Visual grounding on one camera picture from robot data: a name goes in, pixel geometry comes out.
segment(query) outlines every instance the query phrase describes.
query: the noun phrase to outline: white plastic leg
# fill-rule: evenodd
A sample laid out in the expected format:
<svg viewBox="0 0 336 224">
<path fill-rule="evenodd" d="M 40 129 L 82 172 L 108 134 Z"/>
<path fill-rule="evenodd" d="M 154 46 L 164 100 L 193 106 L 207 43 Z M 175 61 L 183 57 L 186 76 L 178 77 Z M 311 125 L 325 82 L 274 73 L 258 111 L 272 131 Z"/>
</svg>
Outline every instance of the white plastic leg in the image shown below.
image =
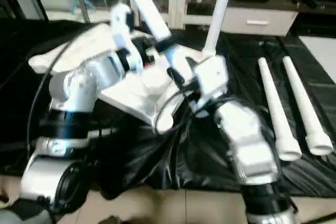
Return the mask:
<svg viewBox="0 0 336 224">
<path fill-rule="evenodd" d="M 283 62 L 306 129 L 309 150 L 314 155 L 328 155 L 333 151 L 330 138 L 322 128 L 292 60 L 286 56 Z"/>
<path fill-rule="evenodd" d="M 301 149 L 298 141 L 292 135 L 272 75 L 267 66 L 267 61 L 265 58 L 260 58 L 258 64 L 264 84 L 269 113 L 272 119 L 276 137 L 276 149 L 279 157 L 284 161 L 297 160 L 302 155 Z"/>
</svg>

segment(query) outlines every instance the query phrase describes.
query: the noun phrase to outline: cabinet drawer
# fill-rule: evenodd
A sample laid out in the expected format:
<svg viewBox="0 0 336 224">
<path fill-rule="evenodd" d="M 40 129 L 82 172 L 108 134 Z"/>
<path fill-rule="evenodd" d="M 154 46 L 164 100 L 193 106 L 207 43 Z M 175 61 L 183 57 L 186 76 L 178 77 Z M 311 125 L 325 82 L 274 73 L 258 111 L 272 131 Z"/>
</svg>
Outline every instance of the cabinet drawer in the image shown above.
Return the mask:
<svg viewBox="0 0 336 224">
<path fill-rule="evenodd" d="M 262 34 L 285 36 L 297 12 L 229 7 L 222 30 L 236 34 Z"/>
</svg>

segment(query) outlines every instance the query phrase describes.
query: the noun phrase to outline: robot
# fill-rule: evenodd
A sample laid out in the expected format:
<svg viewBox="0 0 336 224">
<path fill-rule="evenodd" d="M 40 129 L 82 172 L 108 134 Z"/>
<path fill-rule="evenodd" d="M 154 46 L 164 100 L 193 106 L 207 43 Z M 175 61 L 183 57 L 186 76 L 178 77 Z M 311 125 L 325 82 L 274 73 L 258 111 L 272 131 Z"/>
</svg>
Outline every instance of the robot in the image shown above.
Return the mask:
<svg viewBox="0 0 336 224">
<path fill-rule="evenodd" d="M 225 1 L 224 6 L 216 4 L 214 13 L 218 17 L 222 12 L 222 21 L 227 0 L 217 0 Z M 178 87 L 188 94 L 199 90 L 200 98 L 192 110 L 196 115 L 206 110 L 229 139 L 228 156 L 241 186 L 248 223 L 295 224 L 289 196 L 279 187 L 278 156 L 263 137 L 258 115 L 242 103 L 221 99 L 228 82 L 224 58 L 207 47 L 203 51 L 207 58 L 192 69 L 184 56 L 176 55 L 176 44 L 153 2 L 135 2 L 156 40 L 156 50 L 166 56 L 178 77 L 174 78 Z M 121 81 L 127 71 L 140 72 L 147 60 L 130 39 L 129 14 L 130 9 L 122 4 L 111 12 L 113 38 L 126 54 L 119 50 L 94 56 L 50 80 L 49 112 L 41 121 L 40 137 L 23 174 L 19 199 L 0 210 L 0 223 L 56 223 L 84 204 L 95 171 L 95 163 L 88 158 L 88 118 L 97 95 Z"/>
</svg>

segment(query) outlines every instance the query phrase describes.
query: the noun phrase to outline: white floor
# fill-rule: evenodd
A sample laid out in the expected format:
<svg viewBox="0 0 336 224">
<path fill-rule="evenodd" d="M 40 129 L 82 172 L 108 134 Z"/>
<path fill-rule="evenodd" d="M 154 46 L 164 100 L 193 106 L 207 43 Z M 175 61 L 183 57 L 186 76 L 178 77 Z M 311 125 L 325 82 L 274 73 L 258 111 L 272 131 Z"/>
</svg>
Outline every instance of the white floor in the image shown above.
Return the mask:
<svg viewBox="0 0 336 224">
<path fill-rule="evenodd" d="M 300 39 L 336 83 L 336 39 L 308 36 Z"/>
<path fill-rule="evenodd" d="M 336 39 L 300 37 L 336 82 Z M 11 202 L 18 197 L 19 178 L 0 177 L 0 188 Z M 299 207 L 298 223 L 336 211 L 336 199 L 294 198 Z M 86 203 L 60 224 L 97 224 L 115 215 L 122 220 L 141 219 L 141 224 L 246 224 L 244 203 L 239 194 L 208 191 L 155 191 L 148 187 L 130 190 L 112 201 L 91 191 Z M 336 224 L 336 221 L 325 222 Z"/>
</svg>

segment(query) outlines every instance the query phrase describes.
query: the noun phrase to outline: silver cylinder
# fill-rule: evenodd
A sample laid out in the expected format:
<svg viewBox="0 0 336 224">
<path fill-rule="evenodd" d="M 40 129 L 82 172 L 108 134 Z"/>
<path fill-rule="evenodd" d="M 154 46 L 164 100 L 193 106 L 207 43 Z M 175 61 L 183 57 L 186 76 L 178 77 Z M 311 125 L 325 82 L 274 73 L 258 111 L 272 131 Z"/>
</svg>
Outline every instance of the silver cylinder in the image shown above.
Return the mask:
<svg viewBox="0 0 336 224">
<path fill-rule="evenodd" d="M 273 215 L 252 215 L 246 214 L 249 224 L 296 224 L 291 209 Z"/>
</svg>

